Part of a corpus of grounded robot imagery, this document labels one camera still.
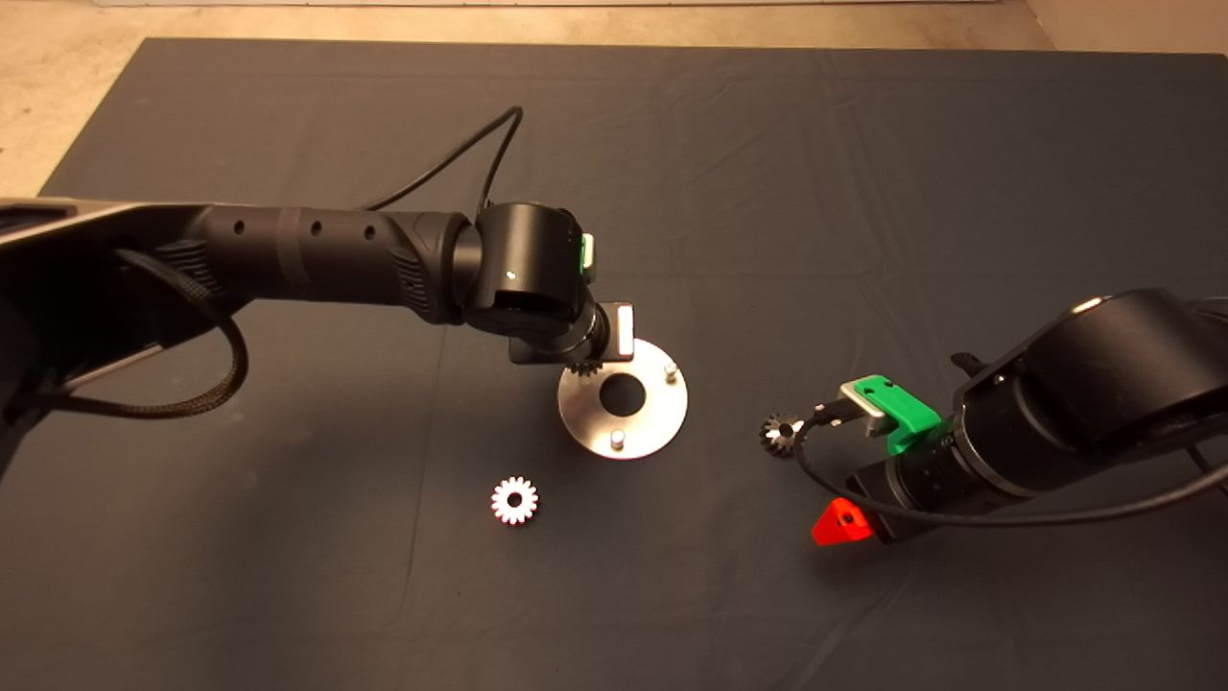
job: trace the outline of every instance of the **circular metal plate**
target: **circular metal plate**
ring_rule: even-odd
[[[643,385],[643,407],[626,417],[602,406],[602,384],[616,374],[629,374]],[[605,363],[588,377],[564,371],[559,379],[559,415],[567,432],[589,452],[607,459],[642,459],[659,452],[682,430],[686,420],[686,380],[664,351],[636,338],[635,360],[630,363]]]

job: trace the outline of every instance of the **cable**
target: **cable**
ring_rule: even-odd
[[[486,207],[486,203],[490,200],[490,187],[495,183],[495,174],[499,172],[499,164],[503,162],[503,153],[507,151],[507,146],[511,145],[512,137],[516,136],[516,130],[519,129],[521,120],[523,118],[524,118],[524,108],[519,106],[512,106],[511,108],[505,110],[503,114],[490,120],[489,123],[486,123],[485,126],[483,126],[473,135],[470,135],[469,139],[462,141],[459,146],[448,151],[448,153],[445,155],[437,163],[427,168],[426,172],[424,172],[422,174],[414,178],[413,182],[402,187],[397,191],[393,191],[392,194],[381,196],[375,201],[368,201],[363,204],[362,206],[360,206],[360,209],[365,209],[367,211],[378,211],[379,209],[383,209],[384,206],[394,201],[398,201],[406,194],[414,191],[419,187],[430,182],[431,178],[433,178],[435,176],[443,172],[445,168],[451,166],[465,151],[473,149],[475,144],[489,136],[490,133],[499,129],[503,123],[506,123],[507,120],[512,120],[512,124],[507,128],[507,131],[503,134],[502,144],[499,145],[499,151],[495,153],[494,160],[491,160],[490,162],[490,168],[486,171],[486,182],[481,185],[481,194],[478,196],[478,214],[480,214],[481,210]]]
[[[243,333],[238,324],[230,317],[219,312],[210,302],[209,288],[198,282],[192,276],[178,271],[162,261],[130,249],[115,249],[115,254],[125,264],[140,269],[150,276],[160,280],[171,290],[179,293],[188,303],[209,318],[230,341],[231,369],[212,389],[200,396],[179,401],[178,404],[166,404],[161,406],[133,406],[114,401],[99,401],[97,399],[82,399],[61,394],[34,394],[17,398],[14,404],[26,409],[41,409],[44,411],[68,411],[72,414],[87,414],[93,416],[107,416],[115,419],[133,420],[174,420],[185,419],[209,412],[235,395],[247,379],[247,344],[243,341]]]
[[[1211,473],[1216,469],[1216,466],[1211,465],[1211,461],[1208,461],[1207,458],[1202,455],[1202,452],[1199,452],[1196,447],[1190,447],[1189,452],[1190,458],[1194,459],[1194,465],[1199,466],[1199,470],[1202,473]],[[1219,491],[1228,497],[1228,482],[1221,484]]]
[[[809,464],[806,461],[806,437],[818,426],[819,422],[814,419],[806,421],[802,430],[795,436],[793,441],[793,454],[797,457],[797,464],[802,468],[802,471],[810,477],[810,480],[836,497],[849,500],[861,509],[869,509],[879,514],[931,525],[947,525],[957,528],[1035,528],[1114,520],[1163,509],[1228,480],[1228,464],[1226,464],[1212,473],[1201,475],[1197,479],[1168,490],[1167,492],[1160,492],[1159,495],[1154,495],[1152,497],[1144,497],[1142,500],[1111,507],[1014,517],[980,517],[971,514],[917,512],[901,507],[893,507],[892,504],[872,500],[865,495],[844,490],[810,469]],[[1194,446],[1187,447],[1186,452],[1190,452],[1191,457],[1199,453]]]

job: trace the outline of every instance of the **red triangular part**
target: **red triangular part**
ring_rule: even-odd
[[[852,502],[837,497],[828,504],[819,520],[814,522],[810,529],[810,538],[820,546],[840,545],[842,542],[856,542],[874,534],[866,522],[866,514],[853,506]]]

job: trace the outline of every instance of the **white light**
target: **white light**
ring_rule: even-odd
[[[1099,304],[1100,302],[1104,302],[1104,297],[1092,297],[1087,302],[1079,302],[1078,304],[1074,304],[1074,308],[1071,309],[1071,311],[1074,312],[1076,314],[1081,313],[1081,312],[1086,312],[1086,311],[1090,309],[1092,307]]]
[[[619,304],[618,307],[618,355],[635,355],[635,309],[631,304]]]
[[[582,269],[593,268],[593,252],[596,252],[596,244],[597,239],[593,238],[592,233],[586,232],[585,241],[581,244],[581,247],[583,247],[585,249],[585,253],[580,259],[580,268]]]

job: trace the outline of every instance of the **gear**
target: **gear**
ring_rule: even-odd
[[[793,455],[793,439],[801,430],[799,419],[775,415],[759,426],[759,443],[772,457],[788,459]]]
[[[597,374],[597,371],[602,369],[600,363],[571,363],[567,366],[567,372],[571,374],[578,374],[580,377],[592,377]]]
[[[490,508],[507,525],[523,525],[537,512],[537,487],[523,477],[508,477],[495,487]]]

